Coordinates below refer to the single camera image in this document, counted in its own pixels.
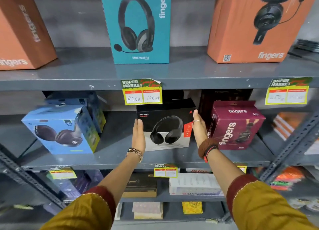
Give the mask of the person's left hand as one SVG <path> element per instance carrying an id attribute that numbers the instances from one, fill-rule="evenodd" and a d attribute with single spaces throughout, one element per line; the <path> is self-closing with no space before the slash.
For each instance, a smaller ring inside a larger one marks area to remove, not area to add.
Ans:
<path id="1" fill-rule="evenodd" d="M 145 137 L 138 137 L 138 138 L 134 138 L 133 134 L 132 134 L 132 148 L 136 148 L 139 151 L 141 151 L 143 154 L 145 152 L 146 149 L 146 140 Z"/>

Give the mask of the black and white headphone box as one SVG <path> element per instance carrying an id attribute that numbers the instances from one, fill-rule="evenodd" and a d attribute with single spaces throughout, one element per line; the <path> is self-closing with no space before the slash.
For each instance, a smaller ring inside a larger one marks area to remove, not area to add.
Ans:
<path id="1" fill-rule="evenodd" d="M 195 108 L 191 98 L 137 105 L 137 118 L 144 125 L 146 151 L 188 147 Z"/>

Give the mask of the person's left forearm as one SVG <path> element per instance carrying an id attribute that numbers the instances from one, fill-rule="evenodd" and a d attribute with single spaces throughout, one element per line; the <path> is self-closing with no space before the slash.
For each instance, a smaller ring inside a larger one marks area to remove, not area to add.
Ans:
<path id="1" fill-rule="evenodd" d="M 118 205 L 126 185 L 138 163 L 139 157 L 135 154 L 129 154 L 98 184 L 98 186 L 106 188 L 112 194 L 115 206 Z"/>

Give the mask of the gold wrist watch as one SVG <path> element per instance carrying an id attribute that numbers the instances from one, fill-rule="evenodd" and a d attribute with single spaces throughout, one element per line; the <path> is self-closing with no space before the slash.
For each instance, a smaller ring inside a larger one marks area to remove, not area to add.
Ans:
<path id="1" fill-rule="evenodd" d="M 141 151 L 139 151 L 138 149 L 136 148 L 129 148 L 127 153 L 126 153 L 126 156 L 128 156 L 129 154 L 135 154 L 139 157 L 139 163 L 142 162 L 143 160 L 143 153 Z"/>

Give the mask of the yellow green price label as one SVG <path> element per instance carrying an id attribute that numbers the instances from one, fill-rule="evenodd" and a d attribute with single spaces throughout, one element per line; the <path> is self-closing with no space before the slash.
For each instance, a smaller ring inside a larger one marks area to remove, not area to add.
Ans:
<path id="1" fill-rule="evenodd" d="M 272 79 L 265 105 L 305 105 L 312 77 Z"/>
<path id="2" fill-rule="evenodd" d="M 162 104 L 162 83 L 153 79 L 121 80 L 125 105 Z"/>

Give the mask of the dark maroon box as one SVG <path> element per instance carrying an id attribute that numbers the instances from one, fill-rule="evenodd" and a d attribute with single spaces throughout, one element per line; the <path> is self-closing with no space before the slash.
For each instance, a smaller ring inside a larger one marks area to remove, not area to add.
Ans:
<path id="1" fill-rule="evenodd" d="M 212 123 L 212 110 L 215 101 L 249 100 L 253 89 L 207 89 L 201 91 L 198 112 L 208 131 Z"/>

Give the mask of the black and red wristband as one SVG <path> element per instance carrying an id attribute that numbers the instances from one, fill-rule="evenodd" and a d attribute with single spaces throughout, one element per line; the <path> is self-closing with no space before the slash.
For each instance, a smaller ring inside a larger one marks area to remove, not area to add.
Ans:
<path id="1" fill-rule="evenodd" d="M 203 159 L 206 163 L 208 163 L 208 154 L 212 151 L 212 150 L 219 150 L 218 145 L 211 145 L 209 146 L 206 151 L 204 152 L 204 156 Z"/>

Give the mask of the maroon headphone box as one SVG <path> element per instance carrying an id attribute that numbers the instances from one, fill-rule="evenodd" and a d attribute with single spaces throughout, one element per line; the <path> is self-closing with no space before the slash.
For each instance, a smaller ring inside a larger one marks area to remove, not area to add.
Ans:
<path id="1" fill-rule="evenodd" d="M 220 150 L 245 150 L 265 120 L 253 100 L 215 101 L 211 116 L 207 135 Z"/>

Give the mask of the teal headset box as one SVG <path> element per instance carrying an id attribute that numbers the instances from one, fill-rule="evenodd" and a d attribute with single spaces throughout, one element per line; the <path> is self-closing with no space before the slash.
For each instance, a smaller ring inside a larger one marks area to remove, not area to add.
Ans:
<path id="1" fill-rule="evenodd" d="M 102 0 L 115 64 L 169 63 L 171 0 Z"/>

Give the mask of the purple packets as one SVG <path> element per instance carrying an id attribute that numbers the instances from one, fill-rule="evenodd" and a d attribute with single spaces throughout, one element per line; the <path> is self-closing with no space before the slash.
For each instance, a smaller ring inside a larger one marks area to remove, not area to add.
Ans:
<path id="1" fill-rule="evenodd" d="M 67 202 L 74 201 L 104 178 L 100 170 L 78 170 L 75 173 L 77 178 L 61 179 L 58 183 L 58 188 L 66 196 Z"/>

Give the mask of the orange and white boxes stack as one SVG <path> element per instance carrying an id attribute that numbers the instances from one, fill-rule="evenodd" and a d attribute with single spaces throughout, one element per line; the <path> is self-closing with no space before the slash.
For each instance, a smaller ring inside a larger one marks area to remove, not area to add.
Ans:
<path id="1" fill-rule="evenodd" d="M 292 134 L 308 115 L 306 112 L 280 112 L 273 119 L 274 131 L 284 141 Z M 304 155 L 319 155 L 319 138 L 308 148 Z"/>

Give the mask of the orange headset box with microphone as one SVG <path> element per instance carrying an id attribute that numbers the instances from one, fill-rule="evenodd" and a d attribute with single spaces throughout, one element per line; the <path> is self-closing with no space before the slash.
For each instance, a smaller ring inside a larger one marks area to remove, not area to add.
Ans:
<path id="1" fill-rule="evenodd" d="M 207 54 L 216 63 L 282 62 L 315 0 L 216 0 Z"/>

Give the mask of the yellow tunic with maroon cuffs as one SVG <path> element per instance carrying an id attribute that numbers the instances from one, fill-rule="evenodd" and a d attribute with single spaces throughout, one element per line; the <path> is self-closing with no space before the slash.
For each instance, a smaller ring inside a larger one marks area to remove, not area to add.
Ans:
<path id="1" fill-rule="evenodd" d="M 319 230 L 305 214 L 252 175 L 239 176 L 230 184 L 226 203 L 238 230 Z M 110 230 L 115 212 L 113 194 L 96 186 L 40 230 Z"/>

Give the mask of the black flat items stack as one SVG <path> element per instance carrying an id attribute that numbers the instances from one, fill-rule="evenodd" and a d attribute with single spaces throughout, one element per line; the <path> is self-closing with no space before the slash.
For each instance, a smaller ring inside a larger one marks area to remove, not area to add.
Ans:
<path id="1" fill-rule="evenodd" d="M 299 59 L 319 63 L 319 42 L 297 39 L 297 42 L 289 49 L 288 54 Z"/>

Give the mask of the orange-brown headset box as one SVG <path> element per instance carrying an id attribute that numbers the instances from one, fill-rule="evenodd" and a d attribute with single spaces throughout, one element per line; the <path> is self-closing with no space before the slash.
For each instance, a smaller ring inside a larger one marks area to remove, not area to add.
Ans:
<path id="1" fill-rule="evenodd" d="M 0 0 L 0 71 L 38 69 L 57 59 L 34 0 Z"/>

